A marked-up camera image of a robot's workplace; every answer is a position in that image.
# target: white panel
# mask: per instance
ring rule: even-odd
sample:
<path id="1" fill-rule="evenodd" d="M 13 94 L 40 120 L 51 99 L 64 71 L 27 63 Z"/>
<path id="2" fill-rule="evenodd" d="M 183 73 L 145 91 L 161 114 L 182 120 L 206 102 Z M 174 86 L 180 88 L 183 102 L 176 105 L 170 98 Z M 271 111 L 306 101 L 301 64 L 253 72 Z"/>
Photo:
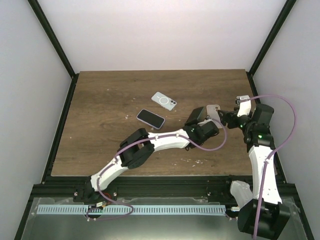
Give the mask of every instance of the white panel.
<path id="1" fill-rule="evenodd" d="M 0 1 L 0 239 L 41 181 L 70 77 L 26 0 Z"/>
<path id="2" fill-rule="evenodd" d="M 319 9 L 320 1 L 297 1 L 254 78 L 260 94 L 282 95 L 296 107 L 297 131 L 279 155 L 315 239 L 320 239 Z M 275 108 L 271 131 L 279 145 L 293 126 L 293 114 L 281 100 L 262 101 Z"/>
<path id="3" fill-rule="evenodd" d="M 40 0 L 79 71 L 247 69 L 285 0 Z"/>

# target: wooden table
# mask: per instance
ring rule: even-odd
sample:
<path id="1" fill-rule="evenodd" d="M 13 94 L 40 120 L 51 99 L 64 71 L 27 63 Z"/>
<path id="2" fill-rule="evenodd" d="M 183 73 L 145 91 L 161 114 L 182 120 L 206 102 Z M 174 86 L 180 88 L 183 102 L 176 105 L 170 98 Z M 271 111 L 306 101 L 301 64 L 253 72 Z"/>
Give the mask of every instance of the wooden table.
<path id="1" fill-rule="evenodd" d="M 169 111 L 153 102 L 161 92 L 176 100 Z M 245 70 L 152 70 L 81 72 L 64 126 L 52 176 L 89 176 L 103 168 L 119 144 L 139 128 L 171 132 L 184 126 L 193 109 L 210 104 L 231 111 L 235 98 L 252 96 Z M 166 119 L 161 130 L 138 121 L 141 109 Z M 154 153 L 126 176 L 251 175 L 250 159 L 240 129 L 227 130 L 225 146 L 214 152 L 168 149 Z M 221 130 L 203 146 L 223 141 Z"/>

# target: white wall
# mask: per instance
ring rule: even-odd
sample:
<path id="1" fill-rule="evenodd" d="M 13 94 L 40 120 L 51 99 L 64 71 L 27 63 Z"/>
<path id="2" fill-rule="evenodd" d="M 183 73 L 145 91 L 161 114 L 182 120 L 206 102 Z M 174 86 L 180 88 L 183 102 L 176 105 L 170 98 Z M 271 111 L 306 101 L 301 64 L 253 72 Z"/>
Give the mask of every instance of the white wall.
<path id="1" fill-rule="evenodd" d="M 315 239 L 320 239 L 320 1 L 297 1 L 254 81 L 259 94 L 279 94 L 295 105 L 297 131 L 280 151 L 285 175 L 295 183 Z M 293 115 L 277 99 L 262 102 L 275 108 L 271 131 L 281 143 Z"/>
<path id="2" fill-rule="evenodd" d="M 0 239 L 41 181 L 70 77 L 26 0 L 0 1 Z"/>
<path id="3" fill-rule="evenodd" d="M 79 71 L 247 69 L 285 0 L 39 0 Z"/>

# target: white circle on phone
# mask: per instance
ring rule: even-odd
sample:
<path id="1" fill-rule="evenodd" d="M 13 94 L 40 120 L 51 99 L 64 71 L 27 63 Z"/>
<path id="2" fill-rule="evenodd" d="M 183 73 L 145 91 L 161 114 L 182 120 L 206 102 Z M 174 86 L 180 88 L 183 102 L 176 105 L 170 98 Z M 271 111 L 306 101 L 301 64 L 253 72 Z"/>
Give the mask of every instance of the white circle on phone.
<path id="1" fill-rule="evenodd" d="M 163 97 L 161 97 L 160 99 L 159 99 L 159 103 L 161 103 L 162 105 L 165 105 L 165 104 L 167 104 L 169 102 L 169 99 L 167 98 L 167 97 L 165 97 L 165 96 L 163 96 Z"/>

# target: black smartphone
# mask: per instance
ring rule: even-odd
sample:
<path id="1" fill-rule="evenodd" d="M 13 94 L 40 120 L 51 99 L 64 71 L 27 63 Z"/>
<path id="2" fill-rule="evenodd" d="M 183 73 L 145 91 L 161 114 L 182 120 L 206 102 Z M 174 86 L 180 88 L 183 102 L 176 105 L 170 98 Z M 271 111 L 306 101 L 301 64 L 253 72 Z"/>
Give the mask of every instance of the black smartphone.
<path id="1" fill-rule="evenodd" d="M 160 129 L 165 123 L 165 119 L 162 116 L 159 116 L 151 111 L 142 109 L 136 116 L 141 122 L 148 124 L 149 126 Z"/>

